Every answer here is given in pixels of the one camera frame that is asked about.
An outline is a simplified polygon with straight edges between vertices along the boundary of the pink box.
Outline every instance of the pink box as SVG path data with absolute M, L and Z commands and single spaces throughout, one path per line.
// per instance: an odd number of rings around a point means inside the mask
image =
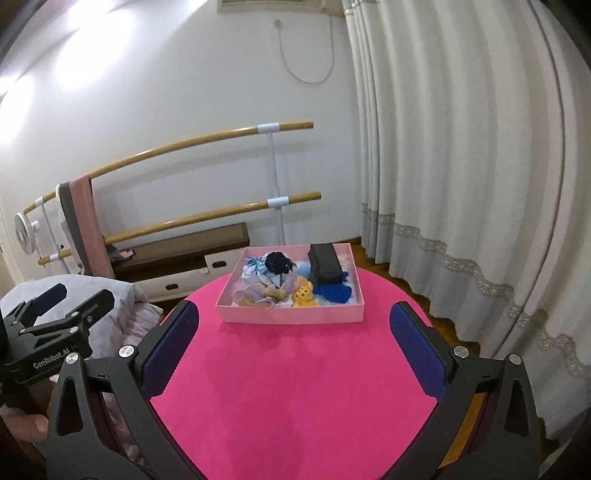
M 295 262 L 308 260 L 309 245 L 286 245 L 284 247 L 246 247 L 238 260 L 230 279 L 226 283 L 217 303 L 216 310 L 224 322 L 266 323 L 273 325 L 302 325 L 311 323 L 352 323 L 363 320 L 363 295 L 359 286 L 357 268 L 349 244 L 334 244 L 337 255 L 346 254 L 351 280 L 355 285 L 357 303 L 346 305 L 325 305 L 318 307 L 239 307 L 232 306 L 232 285 L 242 275 L 246 257 L 261 257 L 267 252 L 283 252 Z

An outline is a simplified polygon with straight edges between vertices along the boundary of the white storage drawer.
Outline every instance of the white storage drawer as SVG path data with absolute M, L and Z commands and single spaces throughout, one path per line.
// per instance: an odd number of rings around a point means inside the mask
M 150 302 L 186 297 L 212 280 L 231 273 L 241 252 L 242 249 L 237 249 L 205 255 L 205 268 L 148 278 L 135 284 L 146 293 Z

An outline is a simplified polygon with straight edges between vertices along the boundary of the air conditioner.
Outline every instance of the air conditioner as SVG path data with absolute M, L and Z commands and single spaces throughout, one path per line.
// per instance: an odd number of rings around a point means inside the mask
M 217 11 L 220 13 L 253 10 L 325 12 L 344 16 L 340 0 L 217 0 Z

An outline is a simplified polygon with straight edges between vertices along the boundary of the blue gripper pad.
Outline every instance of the blue gripper pad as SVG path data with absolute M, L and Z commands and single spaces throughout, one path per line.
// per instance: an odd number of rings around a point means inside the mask
M 449 386 L 449 368 L 427 337 L 427 329 L 439 335 L 423 323 L 407 302 L 398 302 L 390 310 L 390 330 L 425 395 L 441 401 Z
M 49 312 L 67 296 L 67 289 L 63 283 L 56 283 L 49 290 L 43 292 L 31 301 L 31 313 L 40 317 Z
M 197 306 L 183 300 L 139 343 L 135 372 L 146 400 L 162 394 L 198 327 Z

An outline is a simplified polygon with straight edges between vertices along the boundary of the white curtain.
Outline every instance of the white curtain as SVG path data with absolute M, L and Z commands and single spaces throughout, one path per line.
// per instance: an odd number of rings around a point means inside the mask
M 520 354 L 559 437 L 591 405 L 589 68 L 538 0 L 343 3 L 363 245 L 483 356 Z

